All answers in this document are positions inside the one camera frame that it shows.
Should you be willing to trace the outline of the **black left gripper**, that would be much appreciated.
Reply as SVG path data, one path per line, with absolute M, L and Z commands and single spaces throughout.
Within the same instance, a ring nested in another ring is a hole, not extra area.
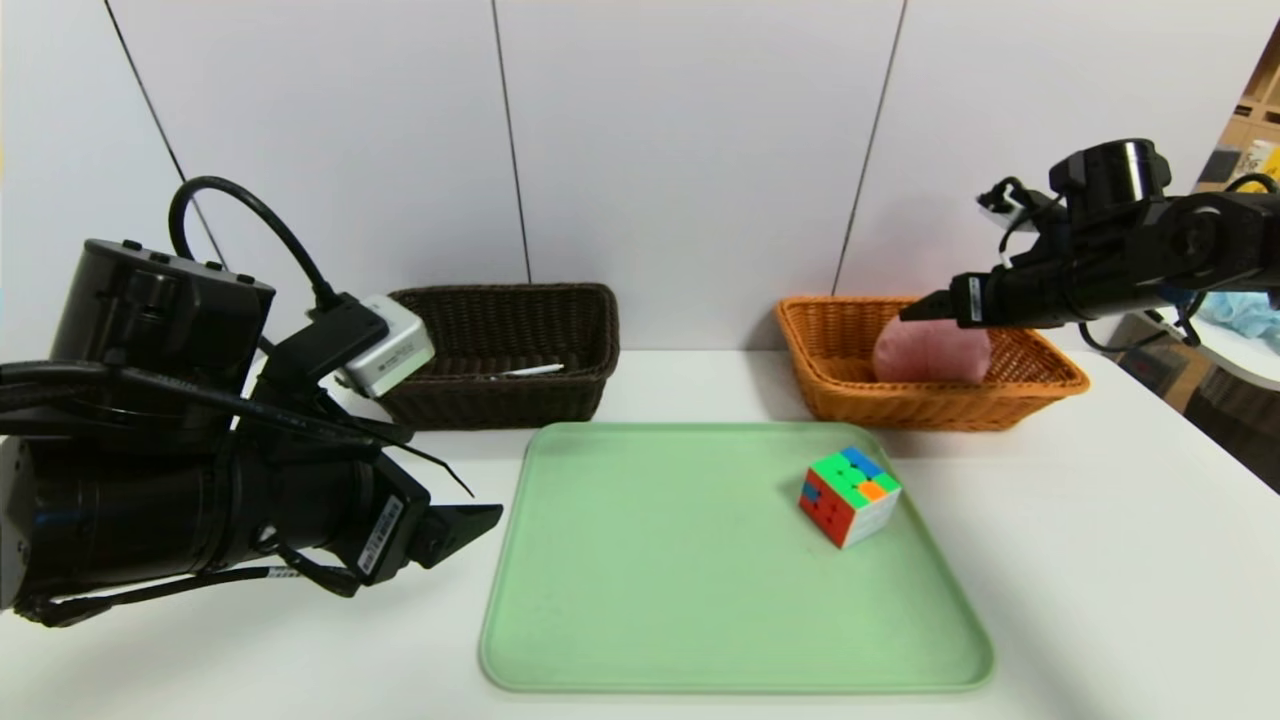
M 375 585 L 399 571 L 407 547 L 411 562 L 436 568 L 494 529 L 504 511 L 499 503 L 433 505 L 422 515 L 430 495 L 374 451 L 232 451 L 229 487 L 230 582 Z

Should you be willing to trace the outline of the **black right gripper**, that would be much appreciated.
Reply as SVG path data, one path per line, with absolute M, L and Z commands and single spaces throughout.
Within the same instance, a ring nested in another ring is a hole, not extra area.
M 954 277 L 938 290 L 902 307 L 901 322 L 951 322 L 961 327 L 1052 329 L 1083 320 L 1075 258 L 1032 251 L 1012 256 L 986 273 Z

